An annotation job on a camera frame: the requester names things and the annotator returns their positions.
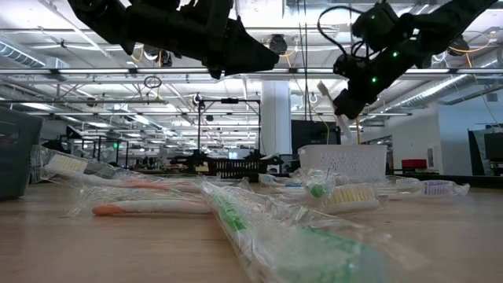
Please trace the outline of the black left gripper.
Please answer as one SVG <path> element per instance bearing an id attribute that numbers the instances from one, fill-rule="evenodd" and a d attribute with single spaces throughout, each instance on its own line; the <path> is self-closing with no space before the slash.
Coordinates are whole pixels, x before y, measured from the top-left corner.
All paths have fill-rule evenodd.
<path id="1" fill-rule="evenodd" d="M 241 23 L 228 19 L 233 0 L 138 0 L 126 8 L 125 36 L 162 50 L 196 59 L 211 75 L 269 71 L 279 56 L 251 37 Z"/>

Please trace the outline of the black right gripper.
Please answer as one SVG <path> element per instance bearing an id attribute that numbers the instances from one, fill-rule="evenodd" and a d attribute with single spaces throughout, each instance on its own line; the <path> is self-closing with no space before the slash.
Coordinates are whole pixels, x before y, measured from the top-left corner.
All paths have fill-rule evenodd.
<path id="1" fill-rule="evenodd" d="M 374 103 L 382 91 L 417 62 L 417 47 L 389 47 L 371 61 L 356 61 L 358 73 L 348 79 L 347 88 L 332 101 L 334 113 L 348 119 L 356 119 L 365 106 Z"/>

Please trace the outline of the blue toothbrush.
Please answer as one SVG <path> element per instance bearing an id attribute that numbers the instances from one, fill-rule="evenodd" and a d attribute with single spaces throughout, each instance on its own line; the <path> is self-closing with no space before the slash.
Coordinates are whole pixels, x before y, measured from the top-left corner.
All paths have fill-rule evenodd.
<path id="1" fill-rule="evenodd" d="M 292 178 L 277 177 L 268 174 L 259 174 L 259 183 L 263 186 L 269 186 L 274 188 L 283 187 L 301 187 L 300 182 L 295 181 Z"/>

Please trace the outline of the orange toothbrush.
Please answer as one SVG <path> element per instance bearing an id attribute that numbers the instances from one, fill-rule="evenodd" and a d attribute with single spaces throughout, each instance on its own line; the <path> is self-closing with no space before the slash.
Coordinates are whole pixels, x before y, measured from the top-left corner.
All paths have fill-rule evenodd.
<path id="1" fill-rule="evenodd" d="M 374 188 L 367 183 L 337 186 L 327 197 L 319 199 L 312 197 L 303 186 L 262 188 L 257 191 L 257 194 L 260 197 L 270 196 L 287 204 L 312 207 L 329 215 L 376 209 L 380 206 Z M 129 192 L 114 197 L 111 188 L 98 188 L 82 193 L 78 203 L 68 211 L 68 216 L 76 216 L 93 201 L 96 204 L 91 212 L 96 216 L 145 213 L 207 214 L 210 212 L 209 205 L 199 195 L 155 197 L 148 193 L 146 197 L 139 195 L 135 197 L 132 192 Z"/>
<path id="2" fill-rule="evenodd" d="M 31 148 L 32 175 L 36 181 L 69 181 L 88 186 L 110 186 L 131 189 L 157 189 L 199 193 L 196 178 L 166 178 L 146 175 L 101 161 L 81 158 L 41 145 Z"/>

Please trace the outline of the black background cabinet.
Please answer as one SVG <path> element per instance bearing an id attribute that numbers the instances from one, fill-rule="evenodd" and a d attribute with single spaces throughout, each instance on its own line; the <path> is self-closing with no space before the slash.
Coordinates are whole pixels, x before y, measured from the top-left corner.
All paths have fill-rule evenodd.
<path id="1" fill-rule="evenodd" d="M 292 120 L 292 153 L 305 145 L 340 145 L 341 129 L 335 122 Z"/>

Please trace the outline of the white plastic basket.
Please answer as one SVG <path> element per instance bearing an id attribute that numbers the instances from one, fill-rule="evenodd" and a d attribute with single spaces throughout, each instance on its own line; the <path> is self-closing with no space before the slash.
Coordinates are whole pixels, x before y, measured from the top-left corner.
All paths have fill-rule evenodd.
<path id="1" fill-rule="evenodd" d="M 300 167 L 345 175 L 355 180 L 386 175 L 386 145 L 305 145 L 298 149 Z"/>

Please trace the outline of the white building column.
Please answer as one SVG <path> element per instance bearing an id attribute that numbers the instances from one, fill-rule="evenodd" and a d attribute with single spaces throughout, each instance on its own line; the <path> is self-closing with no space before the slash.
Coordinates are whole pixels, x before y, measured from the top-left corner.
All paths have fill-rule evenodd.
<path id="1" fill-rule="evenodd" d="M 262 83 L 261 142 L 261 150 L 265 155 L 292 153 L 289 81 Z"/>

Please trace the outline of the red box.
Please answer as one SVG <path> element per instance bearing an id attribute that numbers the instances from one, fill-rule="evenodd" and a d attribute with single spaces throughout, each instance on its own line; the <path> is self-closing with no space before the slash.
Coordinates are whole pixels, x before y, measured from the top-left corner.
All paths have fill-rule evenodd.
<path id="1" fill-rule="evenodd" d="M 425 159 L 407 159 L 402 160 L 403 170 L 417 170 L 417 169 L 427 169 L 428 164 Z"/>

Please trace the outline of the long ceiling light strip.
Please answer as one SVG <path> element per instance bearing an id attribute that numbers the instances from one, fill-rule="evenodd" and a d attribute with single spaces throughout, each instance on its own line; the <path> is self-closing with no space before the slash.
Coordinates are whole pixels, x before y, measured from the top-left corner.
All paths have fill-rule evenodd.
<path id="1" fill-rule="evenodd" d="M 0 75 L 137 75 L 207 74 L 205 68 L 0 68 Z M 503 68 L 412 68 L 405 75 L 503 74 Z"/>

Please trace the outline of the black plastic basket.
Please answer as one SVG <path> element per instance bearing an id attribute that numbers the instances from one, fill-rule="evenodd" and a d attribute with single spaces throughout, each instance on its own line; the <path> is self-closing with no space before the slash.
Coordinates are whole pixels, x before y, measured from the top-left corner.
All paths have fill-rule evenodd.
<path id="1" fill-rule="evenodd" d="M 259 174 L 266 172 L 267 165 L 259 160 L 206 159 L 209 175 L 219 175 L 222 179 L 248 178 L 257 182 Z"/>

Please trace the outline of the dark background monitor stand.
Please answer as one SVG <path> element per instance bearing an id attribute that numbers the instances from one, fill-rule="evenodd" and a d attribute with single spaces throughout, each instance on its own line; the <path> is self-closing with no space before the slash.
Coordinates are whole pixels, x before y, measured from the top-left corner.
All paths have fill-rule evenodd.
<path id="1" fill-rule="evenodd" d="M 503 128 L 469 130 L 468 144 L 474 176 L 503 177 Z"/>

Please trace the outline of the grey plastic bin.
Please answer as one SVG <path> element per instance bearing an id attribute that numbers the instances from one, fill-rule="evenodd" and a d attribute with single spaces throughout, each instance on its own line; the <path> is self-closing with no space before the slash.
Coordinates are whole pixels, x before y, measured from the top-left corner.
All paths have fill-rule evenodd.
<path id="1" fill-rule="evenodd" d="M 24 195 L 31 175 L 31 149 L 43 118 L 0 107 L 0 200 Z"/>

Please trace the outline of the black background gantry frame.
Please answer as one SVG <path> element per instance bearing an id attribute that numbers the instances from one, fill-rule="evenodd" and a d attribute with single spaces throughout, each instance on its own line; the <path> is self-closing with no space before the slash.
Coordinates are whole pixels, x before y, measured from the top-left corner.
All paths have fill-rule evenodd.
<path id="1" fill-rule="evenodd" d="M 257 142 L 258 145 L 256 149 L 260 151 L 261 149 L 261 122 L 262 122 L 262 106 L 261 106 L 261 101 L 258 99 L 240 99 L 240 98 L 232 98 L 232 97 L 227 97 L 227 98 L 220 98 L 220 99 L 200 99 L 199 103 L 196 107 L 197 109 L 197 152 L 200 153 L 201 151 L 201 118 L 203 114 L 214 104 L 214 103 L 219 103 L 222 105 L 237 105 L 240 103 L 245 103 L 251 110 L 252 112 L 258 116 L 258 137 L 257 137 Z"/>

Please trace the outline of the silver ventilation duct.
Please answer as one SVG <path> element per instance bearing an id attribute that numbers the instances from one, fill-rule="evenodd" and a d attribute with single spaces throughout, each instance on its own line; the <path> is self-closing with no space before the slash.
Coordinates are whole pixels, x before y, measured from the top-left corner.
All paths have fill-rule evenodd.
<path id="1" fill-rule="evenodd" d="M 0 75 L 43 75 L 57 81 L 68 80 L 60 72 L 69 64 L 58 57 L 41 55 L 0 36 Z"/>
<path id="2" fill-rule="evenodd" d="M 364 111 L 359 115 L 361 121 L 374 119 L 381 116 L 393 116 L 399 108 L 410 108 L 414 105 L 427 104 L 428 100 L 438 97 L 441 93 L 456 88 L 462 83 L 473 80 L 478 75 L 503 74 L 503 63 L 496 59 L 482 62 L 481 64 L 468 64 L 464 68 L 445 69 L 445 73 L 437 72 L 439 79 L 433 79 L 418 88 L 411 90 L 391 102 L 383 103 L 379 108 L 370 112 Z"/>

